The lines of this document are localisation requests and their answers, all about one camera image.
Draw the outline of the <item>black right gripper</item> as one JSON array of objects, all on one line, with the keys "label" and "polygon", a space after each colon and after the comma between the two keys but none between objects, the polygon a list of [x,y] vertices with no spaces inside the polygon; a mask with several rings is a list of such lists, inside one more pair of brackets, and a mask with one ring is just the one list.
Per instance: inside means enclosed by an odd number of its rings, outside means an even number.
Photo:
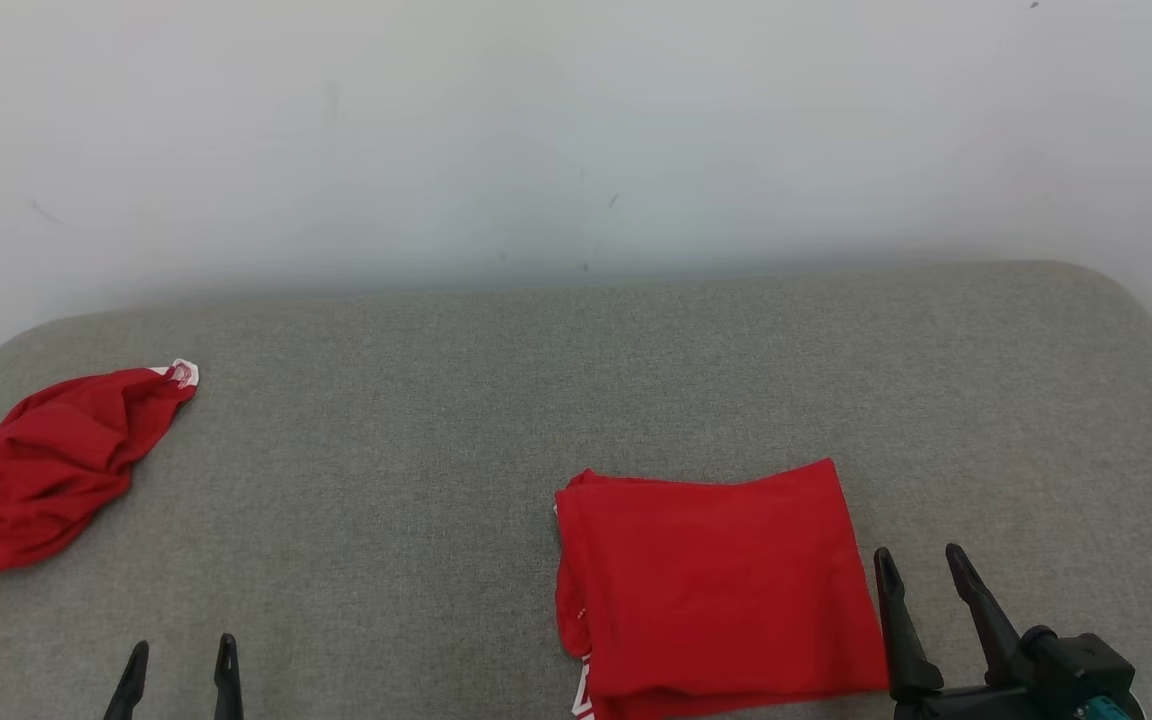
[{"label": "black right gripper", "polygon": [[1047,719],[1028,689],[1016,685],[1028,680],[1028,657],[1015,626],[960,544],[947,543],[945,556],[986,657],[986,685],[942,691],[945,679],[925,655],[897,564],[890,550],[879,547],[873,564],[893,719]]}]

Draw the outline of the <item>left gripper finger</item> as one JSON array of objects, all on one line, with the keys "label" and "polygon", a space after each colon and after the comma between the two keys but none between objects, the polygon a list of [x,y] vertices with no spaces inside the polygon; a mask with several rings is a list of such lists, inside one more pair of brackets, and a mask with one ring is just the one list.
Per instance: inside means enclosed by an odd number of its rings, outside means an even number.
[{"label": "left gripper finger", "polygon": [[214,715],[212,717],[215,720],[242,720],[244,708],[241,689],[241,666],[238,666],[236,638],[230,632],[223,632],[219,642],[214,684],[218,697]]},{"label": "left gripper finger", "polygon": [[147,673],[147,641],[141,641],[132,647],[124,670],[118,680],[115,691],[111,694],[108,707],[103,720],[131,720],[134,708],[141,703],[145,692]]}]

